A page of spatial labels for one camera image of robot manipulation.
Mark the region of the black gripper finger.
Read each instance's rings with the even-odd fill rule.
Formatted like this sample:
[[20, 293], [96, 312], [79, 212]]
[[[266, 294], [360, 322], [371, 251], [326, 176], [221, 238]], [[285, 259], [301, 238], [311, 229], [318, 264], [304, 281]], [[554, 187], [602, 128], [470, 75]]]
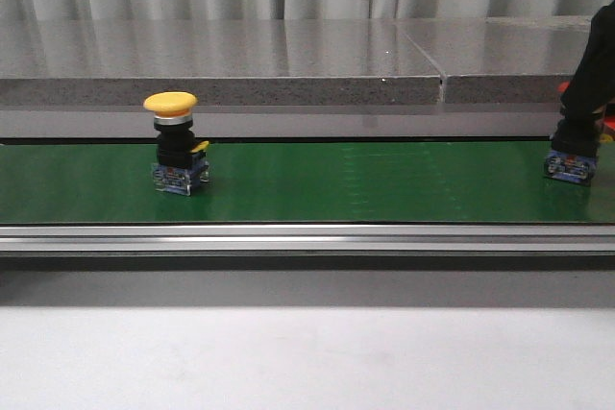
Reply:
[[614, 3], [592, 17], [582, 58], [560, 97], [561, 114], [572, 120], [592, 120], [614, 98]]

